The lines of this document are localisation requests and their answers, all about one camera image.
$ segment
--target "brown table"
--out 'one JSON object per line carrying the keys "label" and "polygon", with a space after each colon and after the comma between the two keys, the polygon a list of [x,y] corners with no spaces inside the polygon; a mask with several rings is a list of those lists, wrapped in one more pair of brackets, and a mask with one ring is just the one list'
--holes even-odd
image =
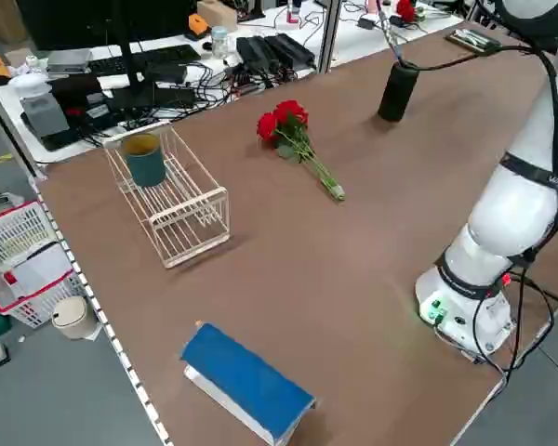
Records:
{"label": "brown table", "polygon": [[[405,53],[464,54],[442,34]],[[183,377],[196,320],[321,401],[296,445],[445,445],[498,381],[433,336],[413,286],[465,223],[543,72],[505,54],[424,73],[405,120],[387,126],[375,113],[391,65],[383,52],[178,123],[232,206],[232,239],[189,265],[162,267],[103,153],[49,170],[43,196],[176,445],[262,444]],[[310,111],[345,203],[259,145],[257,119],[288,98]],[[558,294],[558,237],[531,275]],[[530,336],[546,315],[533,295],[525,315]]]}

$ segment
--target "book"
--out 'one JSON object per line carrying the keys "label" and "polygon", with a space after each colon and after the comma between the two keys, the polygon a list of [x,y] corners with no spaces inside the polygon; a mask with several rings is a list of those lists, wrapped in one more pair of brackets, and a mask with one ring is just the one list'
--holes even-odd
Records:
{"label": "book", "polygon": [[271,446],[284,446],[312,395],[210,323],[184,348],[184,375]]}

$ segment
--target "green cup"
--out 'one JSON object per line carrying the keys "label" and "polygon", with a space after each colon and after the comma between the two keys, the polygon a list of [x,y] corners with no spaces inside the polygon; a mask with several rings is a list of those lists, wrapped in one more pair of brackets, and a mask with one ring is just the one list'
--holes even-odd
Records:
{"label": "green cup", "polygon": [[137,186],[150,188],[166,179],[164,155],[155,135],[144,133],[129,137],[122,143],[122,150]]}

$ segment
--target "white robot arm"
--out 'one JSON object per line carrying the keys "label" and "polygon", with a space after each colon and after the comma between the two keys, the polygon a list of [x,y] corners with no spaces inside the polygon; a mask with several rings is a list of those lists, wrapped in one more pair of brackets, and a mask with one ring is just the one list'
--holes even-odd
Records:
{"label": "white robot arm", "polygon": [[[497,11],[509,28],[544,45],[558,44],[558,0],[497,0]],[[558,53],[555,66],[558,72]],[[547,83],[468,223],[416,283],[421,318],[475,357],[496,351],[514,329],[510,305],[493,284],[549,237],[558,218],[553,135]]]}

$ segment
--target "flower stem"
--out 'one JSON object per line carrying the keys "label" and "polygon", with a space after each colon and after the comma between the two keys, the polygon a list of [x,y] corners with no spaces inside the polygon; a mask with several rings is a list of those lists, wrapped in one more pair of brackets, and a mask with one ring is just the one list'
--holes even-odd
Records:
{"label": "flower stem", "polygon": [[308,140],[304,136],[300,136],[300,138],[293,138],[280,130],[276,132],[283,136],[292,145],[294,153],[296,153],[301,161],[314,171],[321,184],[325,186],[328,193],[330,193],[335,200],[345,200],[345,191],[328,171],[325,165],[318,160],[316,153],[314,153]]}

